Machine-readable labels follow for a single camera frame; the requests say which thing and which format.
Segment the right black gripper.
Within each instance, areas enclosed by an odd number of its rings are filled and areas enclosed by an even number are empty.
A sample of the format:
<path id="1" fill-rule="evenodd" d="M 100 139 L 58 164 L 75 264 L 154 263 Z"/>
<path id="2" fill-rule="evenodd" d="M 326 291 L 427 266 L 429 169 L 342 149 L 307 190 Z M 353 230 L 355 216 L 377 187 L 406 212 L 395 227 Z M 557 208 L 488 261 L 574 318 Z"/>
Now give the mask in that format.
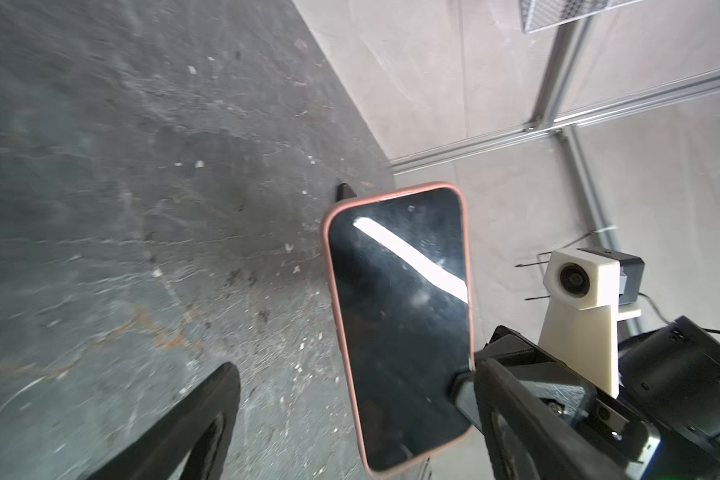
<path id="1" fill-rule="evenodd" d="M 720 342 L 689 318 L 619 344 L 616 398 L 506 327 L 479 352 L 478 365 L 488 359 L 625 479 L 720 479 Z"/>

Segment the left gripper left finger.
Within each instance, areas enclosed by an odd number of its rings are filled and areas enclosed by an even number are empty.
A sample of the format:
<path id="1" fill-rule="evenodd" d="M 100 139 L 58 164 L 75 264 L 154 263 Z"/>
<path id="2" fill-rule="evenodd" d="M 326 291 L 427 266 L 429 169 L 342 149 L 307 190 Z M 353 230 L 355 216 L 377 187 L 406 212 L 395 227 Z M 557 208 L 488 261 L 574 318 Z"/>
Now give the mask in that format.
<path id="1" fill-rule="evenodd" d="M 91 479 L 219 479 L 241 396 L 238 368 L 226 362 Z"/>

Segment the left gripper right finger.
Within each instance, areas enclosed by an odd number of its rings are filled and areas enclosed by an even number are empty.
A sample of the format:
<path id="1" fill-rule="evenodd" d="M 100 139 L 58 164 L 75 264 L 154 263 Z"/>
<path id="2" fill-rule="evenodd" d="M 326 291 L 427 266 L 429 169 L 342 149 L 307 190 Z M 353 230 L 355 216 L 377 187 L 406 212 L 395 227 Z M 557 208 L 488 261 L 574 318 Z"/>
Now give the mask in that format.
<path id="1" fill-rule="evenodd" d="M 457 375 L 452 403 L 484 436 L 496 479 L 625 479 L 494 359 Z"/>

